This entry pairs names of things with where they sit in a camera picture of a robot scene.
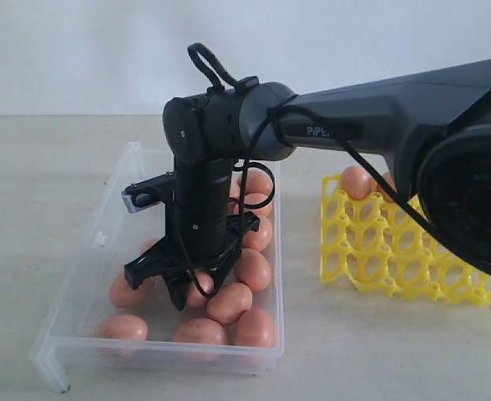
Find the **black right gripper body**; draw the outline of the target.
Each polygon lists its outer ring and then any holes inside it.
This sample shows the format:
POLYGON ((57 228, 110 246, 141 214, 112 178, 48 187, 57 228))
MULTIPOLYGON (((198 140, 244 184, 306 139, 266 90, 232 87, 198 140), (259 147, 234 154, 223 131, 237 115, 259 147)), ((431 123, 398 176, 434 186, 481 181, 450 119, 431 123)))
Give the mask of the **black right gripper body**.
POLYGON ((174 158, 171 250, 178 266, 206 267, 238 236, 240 218, 228 215, 234 161, 217 159, 186 164, 174 158))

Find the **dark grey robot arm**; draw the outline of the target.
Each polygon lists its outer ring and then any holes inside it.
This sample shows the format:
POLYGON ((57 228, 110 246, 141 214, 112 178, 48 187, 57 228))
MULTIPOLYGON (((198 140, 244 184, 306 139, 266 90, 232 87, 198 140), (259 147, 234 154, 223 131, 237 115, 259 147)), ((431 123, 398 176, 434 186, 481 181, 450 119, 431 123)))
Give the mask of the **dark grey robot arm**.
POLYGON ((130 287, 161 277, 178 309, 197 269, 220 287, 260 225, 250 205, 229 214, 232 174, 298 147, 343 150, 358 163, 382 156, 388 195, 403 209, 416 196, 413 219, 491 276, 491 59, 302 95, 255 77, 235 82, 221 68, 207 74, 205 93, 164 107, 174 169, 123 191, 132 213, 165 205, 165 236, 124 268, 130 287))

